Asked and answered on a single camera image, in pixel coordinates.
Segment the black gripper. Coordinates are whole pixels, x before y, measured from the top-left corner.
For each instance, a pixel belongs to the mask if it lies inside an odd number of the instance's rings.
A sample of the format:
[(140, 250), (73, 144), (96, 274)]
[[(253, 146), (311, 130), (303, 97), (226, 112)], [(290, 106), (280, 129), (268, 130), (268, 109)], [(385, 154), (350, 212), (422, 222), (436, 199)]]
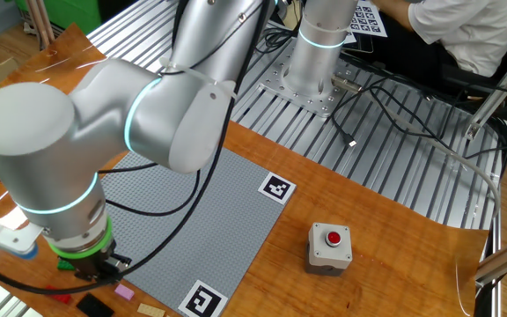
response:
[(76, 268), (75, 276), (85, 281), (100, 281), (128, 269), (132, 260), (115, 252), (116, 241), (85, 258), (72, 261)]

